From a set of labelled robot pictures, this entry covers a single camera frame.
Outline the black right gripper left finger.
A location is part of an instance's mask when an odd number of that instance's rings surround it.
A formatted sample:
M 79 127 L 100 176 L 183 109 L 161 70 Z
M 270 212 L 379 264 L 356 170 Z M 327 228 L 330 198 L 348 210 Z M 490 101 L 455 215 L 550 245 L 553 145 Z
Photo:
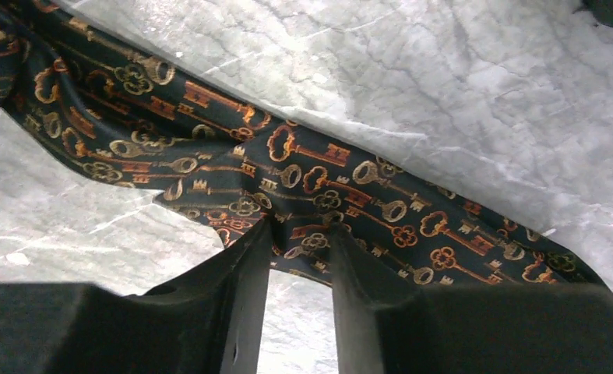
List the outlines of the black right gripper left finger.
M 273 237 L 233 245 L 144 295 L 0 284 L 0 373 L 254 373 Z

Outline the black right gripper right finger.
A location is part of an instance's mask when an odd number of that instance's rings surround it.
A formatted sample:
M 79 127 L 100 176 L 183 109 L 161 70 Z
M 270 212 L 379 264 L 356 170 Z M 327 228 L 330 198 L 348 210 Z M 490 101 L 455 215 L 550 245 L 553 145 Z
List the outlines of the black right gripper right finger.
M 613 294 L 588 284 L 418 287 L 329 230 L 342 373 L 613 373 Z

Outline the black orange key-pattern tie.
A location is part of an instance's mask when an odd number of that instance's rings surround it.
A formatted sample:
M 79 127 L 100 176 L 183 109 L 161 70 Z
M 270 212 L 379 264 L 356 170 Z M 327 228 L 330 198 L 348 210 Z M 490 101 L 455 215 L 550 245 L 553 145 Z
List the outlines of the black orange key-pattern tie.
M 0 1 L 0 110 L 97 182 L 157 191 L 224 246 L 258 223 L 273 269 L 330 284 L 330 226 L 415 284 L 599 284 L 572 251 L 272 115 L 51 1 Z

